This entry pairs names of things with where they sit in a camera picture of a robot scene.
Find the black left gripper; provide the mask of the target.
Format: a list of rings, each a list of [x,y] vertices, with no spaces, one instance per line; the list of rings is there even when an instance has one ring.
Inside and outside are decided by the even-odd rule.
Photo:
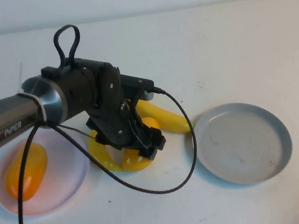
[[[158,128],[147,127],[131,110],[131,104],[123,100],[118,108],[92,107],[87,111],[87,126],[97,132],[99,143],[116,149],[136,149],[139,156],[154,160],[157,150],[163,150],[166,139]]]

